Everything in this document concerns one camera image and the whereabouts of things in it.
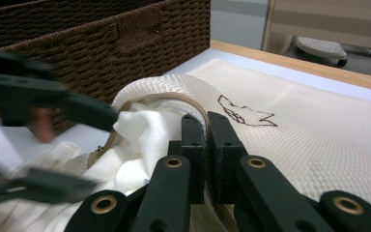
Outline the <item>white and black chair foot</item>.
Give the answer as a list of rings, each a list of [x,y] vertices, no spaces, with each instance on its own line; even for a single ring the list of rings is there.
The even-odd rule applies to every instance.
[[[336,59],[337,67],[344,67],[348,63],[347,53],[341,45],[336,42],[297,37],[296,47],[297,51],[306,52],[326,59]]]

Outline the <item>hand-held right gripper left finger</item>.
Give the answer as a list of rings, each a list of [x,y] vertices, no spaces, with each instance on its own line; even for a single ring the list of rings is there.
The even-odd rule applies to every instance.
[[[206,137],[203,126],[189,114],[182,117],[181,139],[171,140],[168,155],[183,156],[190,162],[189,198],[191,204],[204,203]]]

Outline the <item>white cloth garment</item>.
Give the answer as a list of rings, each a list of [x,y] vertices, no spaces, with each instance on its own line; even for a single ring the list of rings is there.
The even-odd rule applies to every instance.
[[[184,113],[166,106],[134,103],[114,125],[118,141],[91,166],[81,148],[61,142],[34,155],[12,171],[34,166],[72,173],[100,182],[97,191],[129,195],[151,180],[157,161],[167,154],[171,140],[181,138]],[[0,204],[0,232],[64,232],[79,205],[49,205],[27,200]]]

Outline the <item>cream mesh laundry bag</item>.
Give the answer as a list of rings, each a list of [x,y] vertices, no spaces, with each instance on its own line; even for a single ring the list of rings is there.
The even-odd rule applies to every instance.
[[[127,85],[112,103],[118,120],[134,103],[203,126],[204,203],[190,203],[189,160],[167,150],[135,192],[95,189],[77,203],[64,232],[371,232],[371,101],[213,60]],[[232,204],[212,197],[209,111],[246,151]]]

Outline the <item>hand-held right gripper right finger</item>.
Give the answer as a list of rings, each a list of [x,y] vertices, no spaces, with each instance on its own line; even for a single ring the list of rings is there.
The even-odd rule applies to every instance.
[[[216,204],[232,204],[238,193],[234,169],[246,154],[233,126],[226,116],[208,112],[211,131],[211,190]]]

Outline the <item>dark brown wicker basket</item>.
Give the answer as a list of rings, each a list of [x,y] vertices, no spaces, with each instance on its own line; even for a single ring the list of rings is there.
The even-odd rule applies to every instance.
[[[0,51],[46,63],[71,91],[111,104],[124,86],[210,46],[211,0],[0,0]],[[49,109],[56,132],[72,123]]]

